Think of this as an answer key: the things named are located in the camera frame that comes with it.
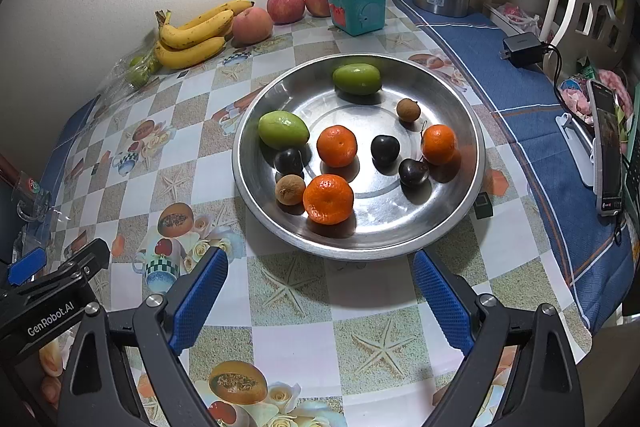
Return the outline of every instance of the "banana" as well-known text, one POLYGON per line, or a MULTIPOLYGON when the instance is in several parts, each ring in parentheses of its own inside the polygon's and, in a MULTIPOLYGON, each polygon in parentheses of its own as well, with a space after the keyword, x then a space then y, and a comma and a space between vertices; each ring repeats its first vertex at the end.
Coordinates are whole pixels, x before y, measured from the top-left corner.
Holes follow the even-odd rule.
POLYGON ((169 24, 171 19, 171 11, 169 10, 167 10, 166 17, 164 13, 156 12, 156 18, 160 29, 160 40, 171 48, 184 50, 212 37, 222 35, 234 18, 234 13, 232 10, 224 10, 188 30, 179 30, 169 24))
POLYGON ((172 50, 162 41, 158 41, 154 47, 154 53, 163 66, 172 70, 181 70, 212 57, 224 47, 224 37, 212 37, 186 50, 172 50))
POLYGON ((244 10, 246 10, 247 8, 250 8, 251 6, 253 6, 254 4, 255 3, 253 1, 247 1, 247 0, 235 0, 235 1, 225 2, 220 6, 216 6, 215 8, 212 8, 211 10, 204 12, 202 15, 198 15, 195 19, 192 19, 186 24, 179 26, 178 29, 188 30, 189 28, 193 28, 194 26, 197 26, 198 24, 206 21, 207 19, 211 19, 214 15, 217 15, 224 10, 233 10, 234 15, 238 15, 242 13, 244 10))
POLYGON ((226 42, 229 42, 232 38, 234 38, 234 20, 231 19, 229 25, 226 27, 226 31, 224 33, 220 33, 221 37, 225 38, 226 42))

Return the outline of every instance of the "green fruit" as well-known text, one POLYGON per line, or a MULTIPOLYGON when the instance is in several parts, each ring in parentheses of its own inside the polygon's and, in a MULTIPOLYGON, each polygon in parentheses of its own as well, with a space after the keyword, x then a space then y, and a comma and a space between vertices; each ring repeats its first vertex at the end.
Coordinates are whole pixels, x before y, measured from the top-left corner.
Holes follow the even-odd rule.
POLYGON ((127 81, 136 89, 140 89, 145 86, 149 80, 149 73, 146 68, 136 68, 135 70, 127 73, 127 81))
POLYGON ((349 64, 334 71, 334 84, 351 94, 373 94, 382 87, 380 71, 371 64, 349 64))
POLYGON ((260 139, 277 150, 302 147, 309 140, 306 124, 288 111, 272 111, 262 115, 258 122, 260 139))
POLYGON ((132 68, 133 66, 135 66, 135 65, 136 65, 137 63, 139 63, 139 62, 140 62, 140 60, 142 60, 143 58, 145 58, 145 57, 143 57, 142 55, 138 55, 137 57, 133 57, 133 58, 131 59, 131 62, 129 63, 129 68, 132 68))
POLYGON ((160 60, 158 60, 155 55, 151 55, 151 59, 146 66, 149 70, 149 73, 151 74, 158 73, 158 71, 160 71, 160 69, 162 68, 160 60))

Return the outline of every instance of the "screw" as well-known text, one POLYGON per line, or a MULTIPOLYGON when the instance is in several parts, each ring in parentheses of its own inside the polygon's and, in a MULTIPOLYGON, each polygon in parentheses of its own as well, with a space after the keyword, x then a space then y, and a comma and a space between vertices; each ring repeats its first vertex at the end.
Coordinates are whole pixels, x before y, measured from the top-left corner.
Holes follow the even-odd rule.
POLYGON ((480 296, 480 303, 482 304, 482 306, 485 306, 487 308, 495 306, 497 302, 498 299, 491 295, 491 293, 483 293, 480 296))
POLYGON ((145 302, 150 308, 155 308, 162 304, 162 296, 159 293, 154 293, 153 295, 149 295, 145 302))
POLYGON ((86 313, 90 317, 97 315, 99 311, 100 304, 98 304, 97 302, 90 302, 89 304, 87 304, 87 306, 84 307, 84 313, 86 313))
POLYGON ((545 315, 555 315, 556 313, 558 313, 555 306, 549 304, 548 302, 544 302, 540 304, 540 306, 542 307, 542 312, 545 315))

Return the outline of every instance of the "mandarin orange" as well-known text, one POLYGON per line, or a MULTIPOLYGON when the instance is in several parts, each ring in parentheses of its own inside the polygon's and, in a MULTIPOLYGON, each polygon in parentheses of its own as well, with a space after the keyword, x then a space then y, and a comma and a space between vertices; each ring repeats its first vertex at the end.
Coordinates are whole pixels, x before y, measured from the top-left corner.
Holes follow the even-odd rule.
POLYGON ((346 167, 356 157, 358 143, 356 136, 346 127, 327 127, 316 142, 320 159, 333 168, 346 167))
POLYGON ((340 176, 321 174, 306 186, 302 204, 312 221, 336 225, 353 212, 353 190, 340 176))
POLYGON ((422 134, 422 155, 434 165, 444 165, 456 152, 456 135, 451 127, 436 124, 428 127, 422 134))

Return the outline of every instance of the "power adapter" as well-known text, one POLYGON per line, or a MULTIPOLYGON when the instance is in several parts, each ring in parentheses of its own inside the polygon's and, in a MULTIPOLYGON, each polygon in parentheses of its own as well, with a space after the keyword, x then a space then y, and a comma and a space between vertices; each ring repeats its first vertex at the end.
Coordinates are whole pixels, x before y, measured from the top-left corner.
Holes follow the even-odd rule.
POLYGON ((502 45, 504 50, 500 52, 500 58, 506 58, 516 68, 542 62, 548 52, 547 45, 532 32, 507 37, 502 40, 502 45))

